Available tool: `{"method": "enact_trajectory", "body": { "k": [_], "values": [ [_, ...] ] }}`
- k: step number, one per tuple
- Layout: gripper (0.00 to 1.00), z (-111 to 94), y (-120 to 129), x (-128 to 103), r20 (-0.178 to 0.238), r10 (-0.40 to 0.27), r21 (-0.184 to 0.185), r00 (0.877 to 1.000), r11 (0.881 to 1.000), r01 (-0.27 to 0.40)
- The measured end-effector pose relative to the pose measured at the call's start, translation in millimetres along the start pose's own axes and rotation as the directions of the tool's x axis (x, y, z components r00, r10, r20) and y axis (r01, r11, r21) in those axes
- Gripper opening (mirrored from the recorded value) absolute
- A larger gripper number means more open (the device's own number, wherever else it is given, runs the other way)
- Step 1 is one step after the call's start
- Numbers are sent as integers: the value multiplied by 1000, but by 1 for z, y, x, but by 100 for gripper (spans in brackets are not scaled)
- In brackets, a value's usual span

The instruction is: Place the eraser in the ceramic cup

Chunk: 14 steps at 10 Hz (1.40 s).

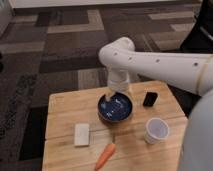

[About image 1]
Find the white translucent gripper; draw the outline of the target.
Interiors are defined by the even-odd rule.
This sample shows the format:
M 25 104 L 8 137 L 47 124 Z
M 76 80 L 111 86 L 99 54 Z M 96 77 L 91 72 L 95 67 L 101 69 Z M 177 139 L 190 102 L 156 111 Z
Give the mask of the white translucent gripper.
M 130 95 L 130 78 L 126 70 L 109 68 L 107 86 L 109 91 L 106 93 L 106 100 L 110 101 L 111 97 L 116 93 Z

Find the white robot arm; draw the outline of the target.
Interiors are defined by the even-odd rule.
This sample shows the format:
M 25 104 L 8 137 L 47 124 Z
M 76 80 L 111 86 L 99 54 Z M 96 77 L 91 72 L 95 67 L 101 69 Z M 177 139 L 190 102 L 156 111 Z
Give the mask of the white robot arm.
M 134 42 L 121 37 L 99 50 L 109 69 L 108 86 L 125 80 L 121 70 L 163 81 L 197 94 L 181 144 L 177 171 L 213 171 L 213 53 L 137 52 Z

